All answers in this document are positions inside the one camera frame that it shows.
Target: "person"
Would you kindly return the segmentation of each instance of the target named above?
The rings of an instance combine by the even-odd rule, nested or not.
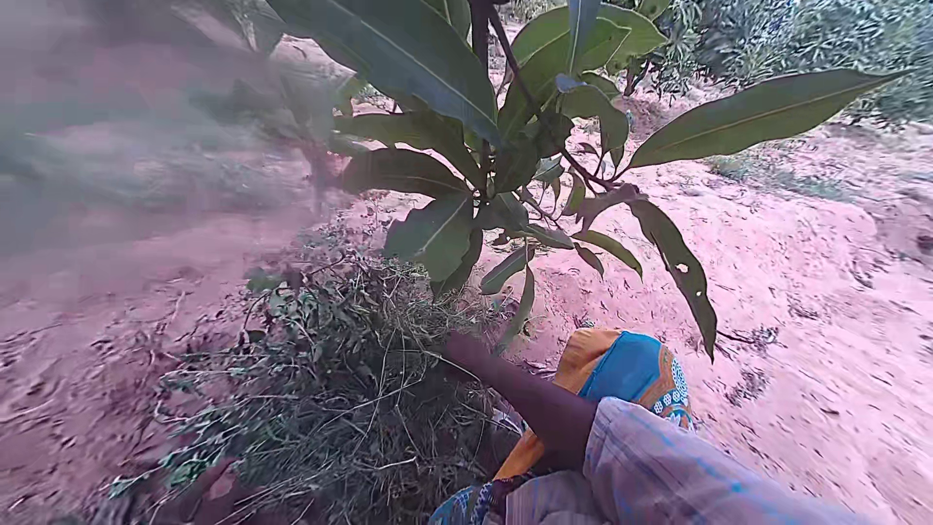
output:
[[[458,491],[431,525],[864,522],[695,435],[683,371],[652,337],[577,330],[552,383],[459,333],[445,357],[497,390],[530,430],[493,481]]]

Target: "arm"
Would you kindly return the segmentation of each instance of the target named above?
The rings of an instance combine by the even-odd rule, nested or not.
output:
[[[453,333],[446,355],[502,394],[560,466],[579,469],[583,465],[597,403],[490,355],[482,343],[467,335]]]

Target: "weed pile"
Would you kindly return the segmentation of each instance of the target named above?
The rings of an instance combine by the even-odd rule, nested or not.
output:
[[[173,421],[193,441],[162,460],[170,486],[235,455],[238,478],[258,488],[239,517],[275,506],[312,523],[413,523],[488,479],[477,454],[489,394],[449,379],[436,353],[484,309],[435,302],[427,284],[418,267],[359,255],[254,278],[262,329],[189,353],[162,378],[210,400]]]

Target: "forearm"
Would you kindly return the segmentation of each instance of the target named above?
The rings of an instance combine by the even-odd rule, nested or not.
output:
[[[597,403],[497,358],[484,361],[472,372],[506,398],[548,452],[557,455],[561,466],[583,464]]]

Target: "hand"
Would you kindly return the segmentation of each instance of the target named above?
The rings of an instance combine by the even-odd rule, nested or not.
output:
[[[480,379],[497,360],[478,339],[458,332],[451,332],[444,357]]]

